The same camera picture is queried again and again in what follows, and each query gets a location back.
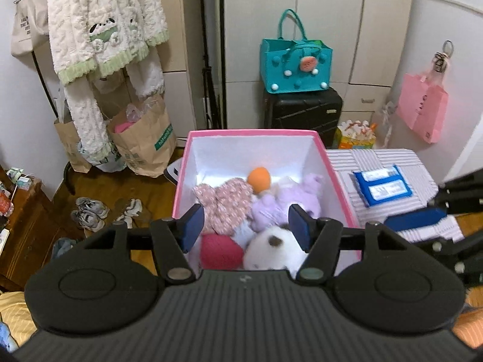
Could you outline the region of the purple Kuromi plush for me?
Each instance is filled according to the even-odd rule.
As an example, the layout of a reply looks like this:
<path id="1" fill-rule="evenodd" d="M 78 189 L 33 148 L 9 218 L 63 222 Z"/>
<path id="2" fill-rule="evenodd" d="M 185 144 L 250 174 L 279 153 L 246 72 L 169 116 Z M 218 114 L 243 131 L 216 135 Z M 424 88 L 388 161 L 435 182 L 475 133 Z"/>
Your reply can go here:
<path id="1" fill-rule="evenodd" d="M 320 198 L 324 182 L 322 175 L 314 173 L 304 176 L 301 182 L 283 178 L 253 201 L 247 215 L 251 229 L 261 232 L 271 226 L 287 225 L 292 204 L 298 204 L 312 218 L 318 218 L 322 213 Z"/>

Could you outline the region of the cream fleece pajama pants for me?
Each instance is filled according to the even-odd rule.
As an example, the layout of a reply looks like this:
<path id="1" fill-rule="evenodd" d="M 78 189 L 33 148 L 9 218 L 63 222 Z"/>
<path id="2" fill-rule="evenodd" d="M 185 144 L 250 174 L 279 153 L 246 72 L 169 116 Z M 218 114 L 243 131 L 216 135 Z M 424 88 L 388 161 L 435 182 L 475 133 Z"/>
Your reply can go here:
<path id="1" fill-rule="evenodd" d="M 105 78 L 81 77 L 64 86 L 66 103 L 78 133 L 78 151 L 90 164 L 99 166 L 114 157 L 115 145 L 108 123 L 128 106 L 148 112 L 165 93 L 165 78 L 158 51 L 132 62 Z"/>

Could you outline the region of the wooden nightstand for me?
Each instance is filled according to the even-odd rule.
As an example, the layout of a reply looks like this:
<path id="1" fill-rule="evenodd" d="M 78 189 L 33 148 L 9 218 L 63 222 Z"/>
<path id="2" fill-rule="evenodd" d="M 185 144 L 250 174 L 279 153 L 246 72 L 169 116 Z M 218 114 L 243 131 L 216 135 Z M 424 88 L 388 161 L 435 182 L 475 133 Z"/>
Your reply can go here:
<path id="1" fill-rule="evenodd" d="M 16 191 L 13 205 L 1 252 L 1 290 L 8 292 L 23 290 L 30 276 L 47 263 L 57 232 L 52 203 L 38 178 L 32 179 L 29 190 Z"/>

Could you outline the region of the teal felt handbag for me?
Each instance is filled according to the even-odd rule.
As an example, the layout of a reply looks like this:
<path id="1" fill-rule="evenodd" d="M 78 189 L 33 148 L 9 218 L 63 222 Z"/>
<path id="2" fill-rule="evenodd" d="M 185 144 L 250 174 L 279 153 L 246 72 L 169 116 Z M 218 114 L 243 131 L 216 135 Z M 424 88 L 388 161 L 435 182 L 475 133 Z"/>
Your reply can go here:
<path id="1" fill-rule="evenodd" d="M 283 22 L 289 16 L 300 30 L 300 39 L 283 37 Z M 280 17 L 277 38 L 265 38 L 260 44 L 260 76 L 270 94 L 327 90 L 331 61 L 331 47 L 308 39 L 300 17 L 291 8 Z"/>

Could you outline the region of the black suitcase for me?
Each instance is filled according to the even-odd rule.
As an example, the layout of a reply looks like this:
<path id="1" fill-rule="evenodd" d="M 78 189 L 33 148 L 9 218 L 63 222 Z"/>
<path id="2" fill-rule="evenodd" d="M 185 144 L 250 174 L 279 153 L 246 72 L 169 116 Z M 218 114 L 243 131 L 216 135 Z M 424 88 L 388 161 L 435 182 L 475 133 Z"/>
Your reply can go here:
<path id="1" fill-rule="evenodd" d="M 333 88 L 317 92 L 264 93 L 264 127 L 311 130 L 331 148 L 343 100 Z"/>

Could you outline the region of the orange plush ball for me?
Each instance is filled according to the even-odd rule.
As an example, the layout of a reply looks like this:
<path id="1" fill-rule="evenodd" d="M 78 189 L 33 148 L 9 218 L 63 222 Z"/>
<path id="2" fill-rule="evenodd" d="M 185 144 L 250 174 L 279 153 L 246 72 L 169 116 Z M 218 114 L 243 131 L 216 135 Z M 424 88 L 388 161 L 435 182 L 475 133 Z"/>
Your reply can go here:
<path id="1" fill-rule="evenodd" d="M 267 168 L 257 167 L 249 173 L 246 182 L 252 187 L 253 193 L 258 195 L 271 187 L 271 175 Z"/>

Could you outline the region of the canvas tote bag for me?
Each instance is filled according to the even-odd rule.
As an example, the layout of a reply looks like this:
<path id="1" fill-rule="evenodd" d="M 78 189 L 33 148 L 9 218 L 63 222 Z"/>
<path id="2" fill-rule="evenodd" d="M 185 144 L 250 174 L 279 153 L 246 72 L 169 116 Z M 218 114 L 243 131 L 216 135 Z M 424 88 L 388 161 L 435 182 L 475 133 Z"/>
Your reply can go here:
<path id="1" fill-rule="evenodd" d="M 11 55 L 21 57 L 48 40 L 47 0 L 20 0 L 11 32 Z"/>

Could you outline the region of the pink floral fabric bow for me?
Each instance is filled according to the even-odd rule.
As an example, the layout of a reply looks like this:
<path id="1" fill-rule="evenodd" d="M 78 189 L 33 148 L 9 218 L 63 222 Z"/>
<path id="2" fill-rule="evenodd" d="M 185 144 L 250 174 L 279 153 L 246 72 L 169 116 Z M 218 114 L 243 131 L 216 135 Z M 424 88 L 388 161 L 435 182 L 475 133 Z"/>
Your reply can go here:
<path id="1" fill-rule="evenodd" d="M 253 188 L 241 178 L 232 178 L 218 187 L 200 184 L 193 193 L 205 213 L 201 234 L 232 236 L 251 210 Z"/>

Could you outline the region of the cream fleece pajama jacket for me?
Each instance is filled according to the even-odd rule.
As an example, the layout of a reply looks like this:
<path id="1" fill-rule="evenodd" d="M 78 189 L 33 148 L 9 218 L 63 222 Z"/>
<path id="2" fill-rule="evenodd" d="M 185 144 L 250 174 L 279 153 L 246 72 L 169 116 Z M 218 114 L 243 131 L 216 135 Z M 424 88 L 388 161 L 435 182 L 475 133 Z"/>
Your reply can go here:
<path id="1" fill-rule="evenodd" d="M 63 85 L 104 78 L 169 39 L 161 0 L 47 0 L 53 67 Z"/>

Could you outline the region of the blue wet wipes pack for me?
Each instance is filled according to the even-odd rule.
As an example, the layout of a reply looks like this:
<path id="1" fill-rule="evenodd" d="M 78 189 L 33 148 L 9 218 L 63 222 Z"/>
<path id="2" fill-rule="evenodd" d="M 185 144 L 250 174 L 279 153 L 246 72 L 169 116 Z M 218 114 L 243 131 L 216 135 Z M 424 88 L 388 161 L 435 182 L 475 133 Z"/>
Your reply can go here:
<path id="1" fill-rule="evenodd" d="M 358 192 L 369 208 L 413 195 L 408 182 L 396 165 L 353 172 L 353 176 Z"/>

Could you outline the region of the pink storage box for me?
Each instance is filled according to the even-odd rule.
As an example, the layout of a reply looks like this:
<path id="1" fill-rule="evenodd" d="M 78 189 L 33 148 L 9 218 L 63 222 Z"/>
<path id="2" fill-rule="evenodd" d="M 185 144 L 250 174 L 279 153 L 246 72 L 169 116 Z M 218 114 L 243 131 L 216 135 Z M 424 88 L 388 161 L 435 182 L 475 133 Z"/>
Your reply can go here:
<path id="1" fill-rule="evenodd" d="M 271 175 L 270 188 L 285 177 L 301 182 L 310 173 L 322 175 L 325 182 L 320 198 L 322 213 L 318 218 L 333 218 L 349 227 L 358 225 L 319 134 L 314 131 L 283 129 L 190 132 L 178 174 L 174 217 L 180 218 L 192 204 L 199 204 L 193 193 L 195 186 L 207 184 L 218 187 L 232 178 L 246 181 L 249 173 L 257 167 L 268 169 Z M 252 194 L 251 206 L 262 193 Z M 288 224 L 279 227 L 287 229 Z M 234 235 L 229 237 L 245 253 L 248 244 L 258 233 L 251 229 L 246 216 L 235 229 Z M 188 263 L 195 272 L 202 270 L 200 246 L 203 235 L 206 234 L 200 233 L 187 254 Z"/>

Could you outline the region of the colourful gift bag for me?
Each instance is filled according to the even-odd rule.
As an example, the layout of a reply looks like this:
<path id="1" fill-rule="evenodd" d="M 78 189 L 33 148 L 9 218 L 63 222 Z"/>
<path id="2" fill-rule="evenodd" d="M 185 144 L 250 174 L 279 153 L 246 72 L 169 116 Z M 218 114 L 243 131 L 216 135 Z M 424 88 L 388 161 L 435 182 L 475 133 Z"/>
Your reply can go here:
<path id="1" fill-rule="evenodd" d="M 338 150 L 371 149 L 376 143 L 376 123 L 367 120 L 341 122 L 337 126 L 333 145 Z"/>

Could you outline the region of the red strawberry plush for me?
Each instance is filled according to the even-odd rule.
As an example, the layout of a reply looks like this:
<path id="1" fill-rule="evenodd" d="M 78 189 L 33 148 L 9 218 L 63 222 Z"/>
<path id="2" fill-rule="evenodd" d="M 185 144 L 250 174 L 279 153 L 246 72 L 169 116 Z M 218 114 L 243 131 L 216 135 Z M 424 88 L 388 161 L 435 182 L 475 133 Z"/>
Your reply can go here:
<path id="1" fill-rule="evenodd" d="M 204 270 L 235 271 L 242 266 L 244 251 L 229 236 L 207 234 L 201 237 L 200 266 Z"/>

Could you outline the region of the white fluffy cat plush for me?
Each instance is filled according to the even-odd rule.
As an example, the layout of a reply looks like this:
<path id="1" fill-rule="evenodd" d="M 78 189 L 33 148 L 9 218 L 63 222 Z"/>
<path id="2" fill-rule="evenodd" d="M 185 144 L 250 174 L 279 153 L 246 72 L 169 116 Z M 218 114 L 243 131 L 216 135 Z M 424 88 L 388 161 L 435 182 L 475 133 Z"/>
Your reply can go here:
<path id="1" fill-rule="evenodd" d="M 307 256 L 290 230 L 271 226 L 258 233 L 248 244 L 243 257 L 243 269 L 287 270 L 295 277 Z"/>

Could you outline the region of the pink paper bag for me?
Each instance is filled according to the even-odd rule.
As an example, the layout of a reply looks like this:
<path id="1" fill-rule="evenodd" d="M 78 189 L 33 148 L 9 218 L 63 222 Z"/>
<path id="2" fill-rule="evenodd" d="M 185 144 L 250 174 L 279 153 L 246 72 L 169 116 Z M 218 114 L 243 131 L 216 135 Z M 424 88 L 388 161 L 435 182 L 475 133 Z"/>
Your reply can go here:
<path id="1" fill-rule="evenodd" d="M 428 75 L 404 76 L 396 114 L 424 142 L 435 144 L 442 134 L 449 94 Z"/>

